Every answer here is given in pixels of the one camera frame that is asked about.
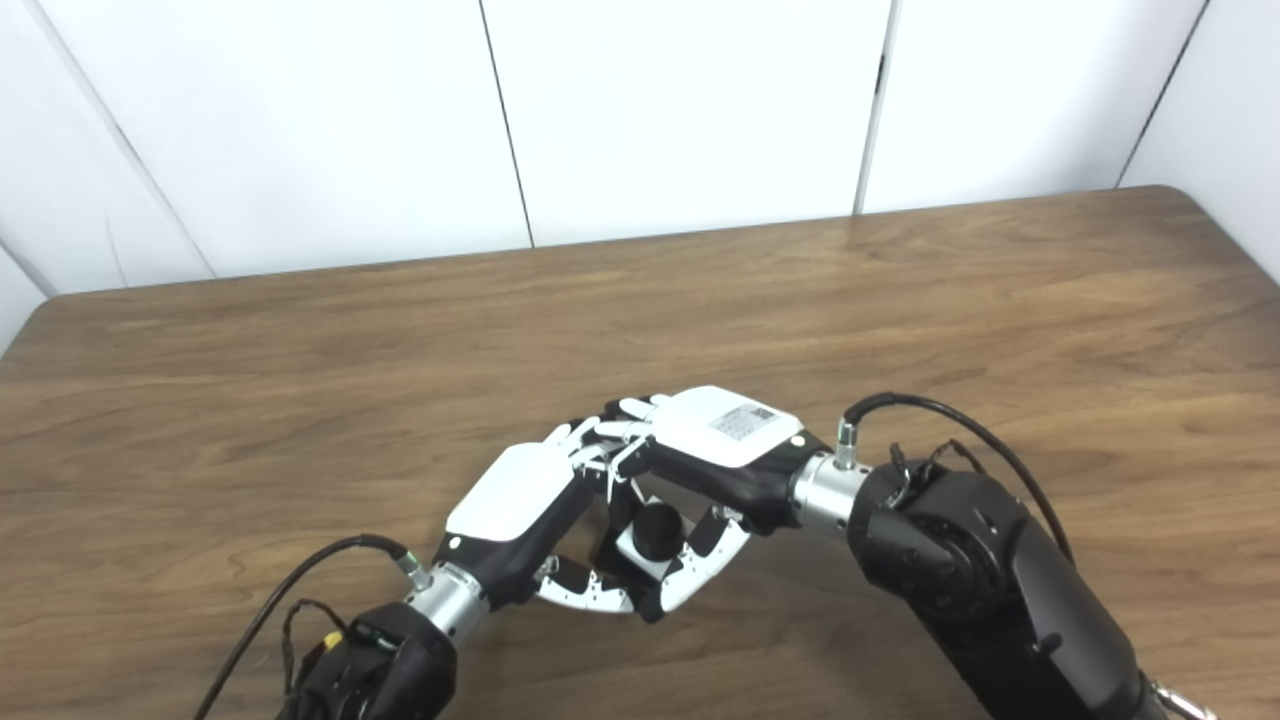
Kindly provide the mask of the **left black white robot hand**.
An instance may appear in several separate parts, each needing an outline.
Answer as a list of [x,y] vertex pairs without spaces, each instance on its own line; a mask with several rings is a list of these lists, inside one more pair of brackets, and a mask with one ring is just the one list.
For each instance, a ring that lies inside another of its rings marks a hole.
[[605,492],[614,460],[637,448],[599,436],[600,421],[577,419],[543,441],[509,446],[447,518],[433,562],[470,577],[489,611],[539,592],[567,606],[628,611],[620,582],[554,553]]

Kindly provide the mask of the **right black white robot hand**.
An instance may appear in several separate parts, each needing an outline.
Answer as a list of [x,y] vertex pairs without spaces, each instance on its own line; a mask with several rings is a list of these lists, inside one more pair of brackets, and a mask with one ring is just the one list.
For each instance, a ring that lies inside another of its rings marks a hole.
[[718,386],[621,398],[596,427],[636,443],[611,466],[617,553],[645,575],[635,611],[658,623],[755,536],[800,524],[797,474],[828,447],[792,414]]

